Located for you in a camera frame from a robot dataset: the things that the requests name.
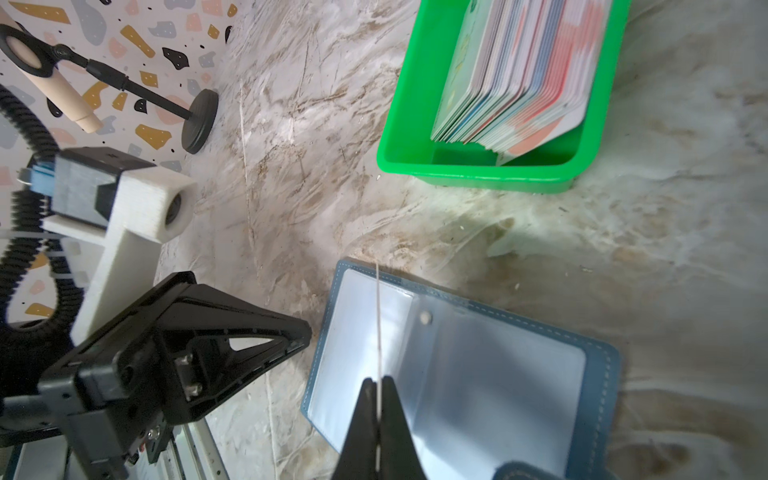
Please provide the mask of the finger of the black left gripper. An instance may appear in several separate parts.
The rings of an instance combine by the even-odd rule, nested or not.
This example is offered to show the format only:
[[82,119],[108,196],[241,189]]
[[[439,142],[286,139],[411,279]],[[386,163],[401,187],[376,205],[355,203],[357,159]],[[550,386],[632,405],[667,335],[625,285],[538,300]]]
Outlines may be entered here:
[[196,281],[163,280],[79,348],[153,341],[172,356],[180,381],[180,420],[198,420],[309,346],[309,323]]

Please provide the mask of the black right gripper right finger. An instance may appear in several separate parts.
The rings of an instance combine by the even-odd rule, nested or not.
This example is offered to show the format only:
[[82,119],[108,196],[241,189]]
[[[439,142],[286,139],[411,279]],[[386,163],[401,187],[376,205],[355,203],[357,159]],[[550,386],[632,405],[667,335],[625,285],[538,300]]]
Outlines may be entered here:
[[379,420],[379,478],[426,480],[391,376],[382,378],[380,391],[382,399]]

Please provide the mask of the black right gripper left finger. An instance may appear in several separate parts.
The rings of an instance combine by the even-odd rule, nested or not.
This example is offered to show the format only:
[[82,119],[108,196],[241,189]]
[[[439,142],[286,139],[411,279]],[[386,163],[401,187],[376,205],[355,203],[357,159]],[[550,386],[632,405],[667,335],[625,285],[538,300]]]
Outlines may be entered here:
[[361,385],[353,416],[333,480],[377,479],[377,385],[366,378]]

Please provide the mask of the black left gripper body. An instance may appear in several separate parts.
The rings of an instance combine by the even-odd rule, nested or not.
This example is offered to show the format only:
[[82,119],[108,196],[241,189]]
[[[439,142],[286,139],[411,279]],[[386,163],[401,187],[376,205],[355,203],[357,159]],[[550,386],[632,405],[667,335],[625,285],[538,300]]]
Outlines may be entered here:
[[48,368],[33,395],[1,401],[4,447],[62,436],[90,479],[126,479],[141,444],[155,463],[180,422],[172,356],[153,341],[91,345]]

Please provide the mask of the blue card holder wallet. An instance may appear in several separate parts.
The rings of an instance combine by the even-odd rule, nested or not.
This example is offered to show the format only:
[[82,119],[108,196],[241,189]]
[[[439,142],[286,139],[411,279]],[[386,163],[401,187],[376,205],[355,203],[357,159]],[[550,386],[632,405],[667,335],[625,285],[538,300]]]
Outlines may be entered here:
[[[621,356],[608,343],[381,273],[383,376],[430,479],[606,479]],[[375,269],[335,270],[302,413],[341,449],[377,378]]]

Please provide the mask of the green plastic card tray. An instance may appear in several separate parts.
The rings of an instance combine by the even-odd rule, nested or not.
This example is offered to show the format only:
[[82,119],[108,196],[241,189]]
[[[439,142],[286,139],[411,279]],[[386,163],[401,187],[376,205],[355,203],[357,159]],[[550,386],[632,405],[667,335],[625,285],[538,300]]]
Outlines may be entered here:
[[421,3],[377,151],[386,173],[438,186],[558,194],[597,158],[630,2],[613,3],[585,120],[575,129],[505,165],[477,144],[431,139],[457,45],[466,1]]

